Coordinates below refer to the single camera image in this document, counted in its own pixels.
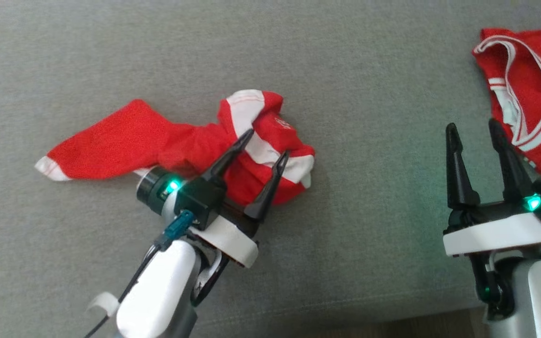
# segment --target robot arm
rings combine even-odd
[[[225,197],[223,175],[252,135],[252,129],[243,133],[189,182],[161,167],[142,177],[137,199],[169,225],[146,254],[142,272],[135,274],[118,299],[115,338],[188,337],[197,320],[195,308],[228,263],[253,265],[258,245],[252,237],[271,206],[288,153],[273,165],[273,175],[257,198],[245,208],[235,206]]]
[[[504,200],[487,204],[472,189],[456,126],[446,128],[452,212],[444,248],[448,255],[469,257],[492,337],[541,337],[541,178],[532,184],[502,126],[490,120],[489,127],[500,157]]]

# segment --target red cloth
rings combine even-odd
[[[541,31],[481,31],[473,55],[486,75],[492,115],[541,173]]]
[[[282,152],[290,159],[275,203],[309,186],[314,149],[279,116],[283,98],[274,92],[242,90],[221,101],[219,124],[172,123],[143,100],[77,133],[48,152],[36,168],[52,180],[107,179],[159,164],[184,177],[203,172],[249,128],[254,136],[225,175],[227,195],[246,205],[272,176]]]

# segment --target white trim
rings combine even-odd
[[[506,86],[493,85],[490,86],[490,89],[496,95],[496,99],[498,99],[498,103],[502,108],[502,121],[513,127],[518,126],[520,113],[513,103],[513,98],[506,90]]]
[[[541,57],[537,55],[528,45],[526,45],[523,41],[518,40],[517,38],[508,37],[508,36],[491,36],[485,40],[483,40],[476,48],[475,53],[479,54],[481,52],[484,52],[488,47],[491,47],[493,45],[499,44],[506,47],[507,51],[509,52],[509,60],[507,62],[507,67],[505,70],[505,80],[507,84],[507,88],[509,89],[509,94],[515,99],[515,101],[518,103],[517,97],[514,95],[514,92],[510,86],[510,82],[508,81],[508,74],[510,70],[510,65],[512,64],[513,60],[515,59],[515,46],[510,43],[510,41],[514,41],[519,43],[520,45],[523,45],[530,54],[532,54],[535,62],[537,63],[538,67],[541,70]],[[532,130],[532,132],[527,133],[527,125],[525,116],[523,114],[522,108],[519,107],[520,111],[520,121],[513,130],[513,145],[517,146],[520,150],[523,152],[526,152],[528,150],[532,150],[533,148],[536,148],[541,144],[541,119],[538,122],[538,124],[535,126],[535,128]]]
[[[38,160],[37,163],[35,163],[35,169],[54,181],[72,180],[64,174],[64,171],[62,171],[62,168],[60,168],[58,163],[47,156],[43,156],[41,160]]]
[[[506,81],[503,77],[492,77],[491,79],[487,80],[487,83],[489,84],[506,84]]]
[[[254,120],[264,109],[264,94],[260,90],[240,90],[227,98],[231,110],[231,120],[237,137],[252,128]],[[245,151],[252,160],[258,164],[272,167],[279,160],[281,154],[254,132]],[[314,167],[314,156],[296,156],[287,160],[283,171],[283,178],[298,184],[302,182],[304,188],[310,186],[309,172]]]

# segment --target gray upholstery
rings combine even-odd
[[[227,268],[194,337],[478,305],[467,259],[442,247],[444,129],[457,122],[476,190],[498,199],[470,51],[485,26],[541,28],[541,2],[516,3],[0,0],[0,337],[84,335],[88,302],[118,295],[162,228],[134,175],[55,183],[34,162],[134,98],[205,124],[244,88],[285,97],[313,185],[269,216],[252,269]]]

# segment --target blue connector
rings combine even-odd
[[[195,215],[189,210],[183,210],[178,217],[172,221],[164,232],[156,238],[154,245],[160,247],[161,252],[165,252],[175,239],[181,238],[189,228]]]

